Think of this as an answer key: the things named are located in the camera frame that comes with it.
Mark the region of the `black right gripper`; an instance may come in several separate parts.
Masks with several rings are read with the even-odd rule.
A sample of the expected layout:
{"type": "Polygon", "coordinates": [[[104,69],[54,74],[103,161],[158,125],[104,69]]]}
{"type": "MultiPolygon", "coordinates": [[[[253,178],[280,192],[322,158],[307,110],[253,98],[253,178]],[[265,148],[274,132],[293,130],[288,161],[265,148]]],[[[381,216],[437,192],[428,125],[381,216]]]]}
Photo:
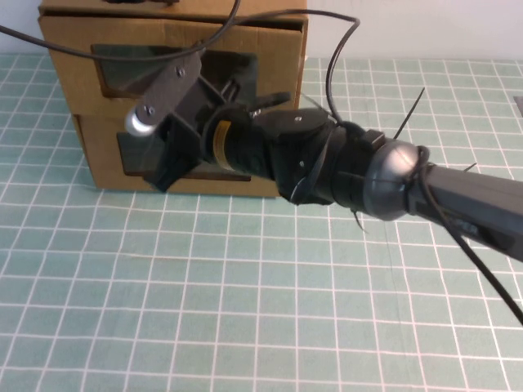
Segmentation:
{"type": "Polygon", "coordinates": [[[244,180],[230,169],[208,160],[207,123],[226,99],[199,76],[187,91],[176,95],[179,102],[161,124],[163,152],[154,172],[154,186],[166,193],[181,178],[244,180]]]}

